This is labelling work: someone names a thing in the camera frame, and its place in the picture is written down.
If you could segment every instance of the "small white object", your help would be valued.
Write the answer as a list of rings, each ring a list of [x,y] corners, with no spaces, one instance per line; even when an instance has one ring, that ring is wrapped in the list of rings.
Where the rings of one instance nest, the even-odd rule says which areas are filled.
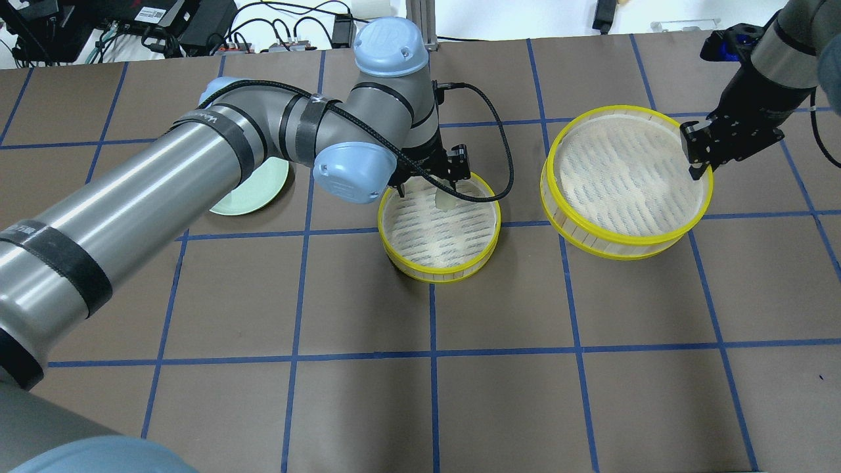
[[[162,8],[143,7],[135,16],[135,21],[159,24],[165,14],[167,14],[167,11]]]

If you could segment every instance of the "brown table surface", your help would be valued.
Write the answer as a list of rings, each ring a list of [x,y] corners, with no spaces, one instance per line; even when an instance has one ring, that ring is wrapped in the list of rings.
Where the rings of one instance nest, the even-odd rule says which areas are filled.
[[[540,207],[547,144],[576,115],[715,107],[738,65],[701,61],[706,35],[441,45],[432,76],[482,88],[516,160],[479,274],[408,279],[376,205],[295,167],[263,210],[190,226],[60,343],[34,392],[202,472],[838,470],[841,173],[805,109],[780,145],[716,173],[708,215],[655,258],[590,256]],[[0,227],[132,156],[221,73],[338,98],[357,74],[349,50],[1,71]],[[489,120],[470,92],[442,106],[445,145],[501,189]]]

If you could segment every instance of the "blue tape line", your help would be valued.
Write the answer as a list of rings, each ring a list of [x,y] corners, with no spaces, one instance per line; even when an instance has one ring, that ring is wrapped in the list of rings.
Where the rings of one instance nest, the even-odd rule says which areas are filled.
[[[575,117],[566,117],[566,118],[559,118],[559,119],[545,119],[546,123],[567,123],[572,120],[575,120]]]
[[[658,343],[654,345],[597,345],[581,347],[584,353],[671,352],[681,350],[708,350],[718,348],[718,343]]]
[[[50,361],[50,368],[87,368],[92,366],[155,366],[156,359],[92,359],[82,361]]]
[[[195,364],[245,364],[245,363],[284,363],[292,361],[289,355],[273,356],[233,356],[220,358],[176,358],[163,359],[161,365],[195,365]]]
[[[431,353],[420,352],[367,352],[367,353],[335,353],[335,354],[299,354],[296,359],[301,362],[311,361],[346,361],[349,359],[401,359],[428,358]]]
[[[789,167],[791,168],[791,172],[794,174],[794,179],[797,181],[797,185],[800,187],[800,192],[803,194],[803,199],[806,201],[806,205],[809,207],[809,212],[811,213],[812,218],[815,220],[817,234],[820,235],[821,241],[823,241],[823,246],[827,250],[829,261],[832,262],[833,269],[835,270],[835,276],[838,278],[838,281],[841,281],[841,263],[838,262],[838,257],[835,254],[833,245],[829,241],[829,236],[827,235],[826,230],[824,230],[823,228],[823,222],[821,222],[820,214],[815,210],[815,205],[812,202],[812,197],[809,195],[808,189],[806,189],[806,184],[803,182],[803,178],[801,178],[800,172],[797,171],[797,165],[794,163],[794,158],[791,156],[791,151],[789,151],[788,145],[785,143],[785,140],[780,141],[780,147],[783,149],[785,159],[786,161],[788,161]]]
[[[639,66],[639,73],[643,76],[643,86],[645,86],[645,94],[648,95],[648,106],[651,110],[657,109],[657,104],[654,102],[654,94],[651,93],[651,85],[648,83],[648,76],[645,73],[645,66],[643,65],[643,57],[639,54],[639,47],[637,47],[637,38],[633,34],[628,35],[631,39],[631,47],[633,48],[633,55],[637,58],[637,66]]]
[[[549,134],[546,127],[546,111],[543,104],[543,93],[540,87],[540,75],[537,73],[537,62],[534,58],[534,48],[532,47],[532,40],[526,40],[526,48],[528,49],[529,62],[532,64],[532,78],[534,79],[534,88],[537,93],[537,108],[540,110],[540,121],[543,133],[543,150],[546,154],[549,153]],[[593,471],[599,473],[599,455],[595,447],[595,434],[593,432],[593,419],[590,415],[590,395],[587,391],[587,374],[584,371],[584,355],[581,352],[581,339],[578,331],[578,320],[575,316],[575,301],[572,291],[572,280],[569,274],[569,262],[567,261],[567,249],[564,245],[563,238],[558,236],[558,241],[561,247],[561,260],[563,263],[563,280],[567,287],[567,302],[569,304],[569,318],[573,328],[573,340],[575,341],[575,361],[578,365],[579,383],[581,386],[581,401],[584,408],[584,425],[587,428],[587,444],[590,446],[590,463]]]
[[[804,340],[756,340],[748,342],[725,342],[727,348],[771,348],[771,347],[819,347],[841,345],[841,338],[807,338]]]
[[[321,60],[319,62],[318,70],[318,93],[324,93],[324,64],[327,54],[325,51],[321,52]]]
[[[318,93],[324,87],[324,64],[326,53],[321,52],[318,72]],[[309,173],[309,189],[307,191],[307,214],[304,222],[304,245],[301,248],[301,269],[298,278],[298,304],[295,306],[295,332],[292,339],[292,361],[289,366],[289,387],[286,396],[286,418],[283,422],[283,448],[280,457],[280,471],[286,473],[289,464],[289,442],[292,438],[292,412],[295,399],[295,380],[298,377],[298,353],[301,344],[301,321],[304,314],[304,286],[307,279],[307,257],[309,255],[309,229],[312,225],[313,193],[315,181]]]
[[[123,83],[125,82],[125,73],[129,70],[129,63],[123,63],[123,71],[119,75],[119,82],[117,82],[117,89],[114,91],[114,98],[111,99],[111,108],[108,109],[108,116],[105,117],[105,125],[103,125],[103,132],[99,135],[100,144],[97,145],[97,150],[93,153],[93,159],[91,160],[91,167],[87,170],[87,176],[85,177],[85,184],[91,182],[93,179],[93,170],[96,169],[97,162],[99,161],[99,153],[102,152],[103,146],[102,141],[105,141],[105,135],[108,133],[108,127],[111,125],[111,119],[114,117],[114,109],[117,108],[117,99],[119,98],[119,93],[123,89]]]
[[[573,329],[573,342],[575,345],[575,363],[578,365],[579,383],[581,385],[581,401],[584,404],[584,425],[587,428],[587,443],[590,445],[590,462],[593,471],[599,473],[599,455],[595,447],[595,431],[593,429],[593,417],[590,410],[590,393],[587,389],[587,373],[584,369],[584,350],[581,347],[581,336],[578,327],[578,316],[575,313],[575,298],[573,296],[572,275],[569,272],[569,260],[567,258],[567,246],[562,236],[558,236],[561,247],[561,262],[563,263],[563,282],[567,289],[567,303],[569,304],[569,320]]]
[[[158,355],[155,362],[155,373],[152,375],[152,386],[149,389],[149,400],[146,403],[146,414],[143,416],[143,428],[140,430],[140,437],[146,438],[149,434],[149,422],[152,419],[152,409],[155,407],[155,396],[157,396],[157,383],[161,378],[161,365],[164,351],[167,348],[167,338],[169,337],[169,325],[172,321],[172,309],[175,307],[175,295],[178,292],[178,281],[181,279],[181,267],[184,264],[184,255],[187,253],[187,237],[190,230],[184,231],[184,238],[181,241],[181,251],[178,253],[178,260],[175,264],[175,273],[172,275],[172,288],[169,291],[169,301],[167,302],[167,315],[163,320],[163,329],[161,330],[161,342],[158,345]]]
[[[6,139],[6,134],[8,133],[8,129],[12,126],[12,120],[14,120],[14,114],[17,113],[18,107],[20,106],[20,101],[24,99],[24,93],[26,92],[27,86],[29,86],[29,79],[32,77],[32,72],[35,69],[33,67],[29,68],[29,72],[26,73],[26,78],[24,79],[24,84],[20,86],[20,92],[18,92],[18,98],[14,101],[14,106],[12,107],[12,111],[8,115],[8,120],[6,120],[6,125],[3,127],[3,133],[0,134],[0,145],[2,145],[3,140]]]
[[[108,116],[105,117],[105,126],[103,126],[103,132],[99,135],[100,141],[105,141],[105,135],[108,133],[108,126],[111,125],[111,118],[114,117],[114,109],[117,108],[117,99],[119,98],[119,93],[123,89],[123,83],[125,82],[125,73],[129,70],[129,63],[123,63],[123,71],[119,75],[119,82],[117,82],[117,89],[114,91],[114,98],[111,100],[111,108],[108,109]]]
[[[788,145],[785,143],[785,140],[780,141],[780,147],[783,150],[783,154],[785,155],[786,161],[789,163],[789,167],[791,168],[791,173],[794,174],[794,179],[797,181],[797,185],[800,186],[800,192],[803,194],[803,199],[806,201],[806,205],[809,207],[809,212],[813,213],[815,211],[815,206],[812,204],[812,198],[809,196],[809,192],[806,190],[806,185],[803,183],[803,179],[800,177],[800,173],[797,172],[797,166],[794,164],[794,159],[791,157],[791,152],[788,149]]]
[[[460,350],[438,350],[438,358],[455,358],[464,356],[510,356],[524,354],[572,354],[576,351],[578,351],[576,347],[469,348]]]
[[[722,356],[722,364],[724,365],[724,374],[727,376],[727,386],[730,388],[730,396],[733,399],[733,409],[736,411],[736,418],[738,420],[739,429],[742,431],[742,441],[744,441],[744,448],[748,454],[748,461],[753,471],[759,471],[759,464],[756,461],[756,454],[754,453],[754,445],[750,441],[750,432],[748,431],[748,423],[745,421],[744,412],[742,411],[742,402],[738,397],[738,390],[736,389],[736,380],[733,378],[733,369],[730,366],[730,358],[727,356],[727,346],[724,343],[722,329],[718,324],[718,314],[716,307],[712,302],[712,292],[710,285],[706,279],[706,271],[704,271],[704,263],[701,260],[701,252],[698,250],[698,242],[695,240],[695,233],[689,231],[689,241],[692,246],[692,254],[695,256],[695,264],[698,267],[698,276],[701,278],[701,287],[704,290],[704,297],[706,298],[706,306],[710,312],[710,320],[712,322],[712,330],[716,334],[716,341],[718,351]]]
[[[369,226],[366,228],[336,228],[330,230],[311,230],[310,235],[353,235],[357,233],[377,233],[379,229],[376,226]]]
[[[208,233],[190,235],[188,240],[229,240],[233,238],[271,238],[271,237],[302,237],[303,231],[260,231],[254,233]]]
[[[69,141],[63,143],[36,143],[33,145],[6,145],[0,146],[0,150],[27,150],[38,148],[65,148],[72,146],[99,146],[99,145],[130,145],[134,143],[152,143],[156,138],[139,138],[135,140],[105,140],[105,141]]]
[[[736,219],[764,219],[764,218],[780,218],[780,217],[808,217],[812,216],[812,212],[791,211],[791,212],[754,212],[744,214],[706,214],[701,217],[702,220],[736,220]]]
[[[545,220],[537,221],[504,221],[502,226],[505,227],[520,227],[520,226],[550,226],[551,223]]]
[[[841,215],[841,210],[818,210],[815,212],[819,215]],[[709,214],[704,215],[703,220],[739,220],[739,219],[759,219],[759,218],[781,218],[781,217],[808,217],[812,216],[812,212],[791,211],[791,212],[755,212],[743,214]],[[550,226],[551,223],[545,220],[539,221],[505,221],[502,222],[503,227],[525,227],[525,226]],[[326,230],[310,230],[309,235],[353,235],[359,233],[377,233],[378,229],[375,226],[364,228],[332,228]],[[302,237],[304,231],[256,231],[251,233],[208,233],[200,235],[190,235],[189,240],[224,240],[233,238],[271,238],[271,237]],[[176,242],[180,242],[181,237],[176,238]]]
[[[429,346],[432,399],[432,472],[441,473],[441,442],[438,432],[438,327],[434,284],[429,284]]]
[[[819,347],[841,345],[841,338],[804,338],[800,340],[747,340],[743,342],[724,342],[725,348],[778,348],[778,347]],[[573,354],[582,353],[624,353],[624,352],[664,352],[682,350],[709,350],[718,348],[718,343],[661,343],[651,345],[595,345],[576,347],[537,347],[537,348],[468,348],[456,350],[437,350],[437,358],[512,356],[534,354]],[[326,353],[299,354],[298,362],[345,361],[352,359],[413,359],[429,358],[431,351],[411,352],[366,352],[366,353]],[[291,355],[245,356],[193,359],[162,359],[161,365],[169,364],[244,364],[277,363],[292,361]],[[83,368],[92,366],[154,366],[156,359],[92,359],[80,361],[50,361],[51,368]]]
[[[540,120],[503,120],[502,125],[537,125]],[[495,121],[468,121],[463,123],[442,123],[441,128],[470,128],[474,126],[496,126]]]
[[[532,79],[534,80],[534,90],[537,94],[537,109],[540,111],[540,125],[543,132],[543,149],[546,154],[549,153],[549,134],[546,129],[546,110],[543,107],[543,92],[540,89],[540,76],[537,74],[537,62],[534,59],[534,48],[532,47],[532,40],[526,40],[526,48],[528,49],[528,60],[532,64]]]

